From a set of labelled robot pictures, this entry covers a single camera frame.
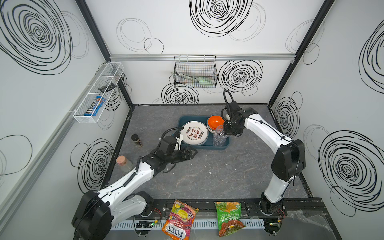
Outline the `orange plastic bowl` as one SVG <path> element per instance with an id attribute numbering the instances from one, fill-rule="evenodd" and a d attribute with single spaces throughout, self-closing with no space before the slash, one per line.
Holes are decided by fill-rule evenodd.
<path id="1" fill-rule="evenodd" d="M 208 126 L 215 130 L 218 126 L 223 125 L 224 119 L 221 116 L 213 115 L 208 118 Z"/>

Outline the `clear drinking glass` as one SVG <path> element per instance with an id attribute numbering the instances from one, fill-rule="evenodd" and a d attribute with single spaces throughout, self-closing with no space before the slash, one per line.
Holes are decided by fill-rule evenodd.
<path id="1" fill-rule="evenodd" d="M 225 134 L 215 133 L 213 135 L 213 145 L 215 147 L 222 147 L 225 144 L 227 138 L 228 136 Z"/>

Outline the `bowls cream inside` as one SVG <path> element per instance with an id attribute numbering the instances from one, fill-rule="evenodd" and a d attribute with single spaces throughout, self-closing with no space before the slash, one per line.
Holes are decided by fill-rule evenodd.
<path id="1" fill-rule="evenodd" d="M 209 132 L 212 134 L 214 134 L 216 132 L 216 130 L 212 129 L 209 125 L 207 125 L 207 128 L 208 128 Z"/>

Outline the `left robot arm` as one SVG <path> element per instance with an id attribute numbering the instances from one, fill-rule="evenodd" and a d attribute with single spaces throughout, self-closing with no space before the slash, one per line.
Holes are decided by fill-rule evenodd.
<path id="1" fill-rule="evenodd" d="M 111 228 L 136 215 L 150 215 L 153 198 L 134 191 L 162 172 L 167 164 L 192 160 L 197 149 L 180 145 L 180 138 L 161 137 L 149 154 L 140 157 L 136 167 L 110 186 L 83 194 L 72 219 L 74 239 L 102 240 Z"/>

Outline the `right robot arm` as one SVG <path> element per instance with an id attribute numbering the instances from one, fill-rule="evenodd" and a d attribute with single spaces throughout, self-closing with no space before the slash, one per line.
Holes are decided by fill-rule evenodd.
<path id="1" fill-rule="evenodd" d="M 284 193 L 290 183 L 306 167 L 305 145 L 293 140 L 268 124 L 254 109 L 242 109 L 237 102 L 226 103 L 222 114 L 224 132 L 239 137 L 248 129 L 263 140 L 275 154 L 271 163 L 273 176 L 260 198 L 260 210 L 270 216 L 282 207 Z"/>

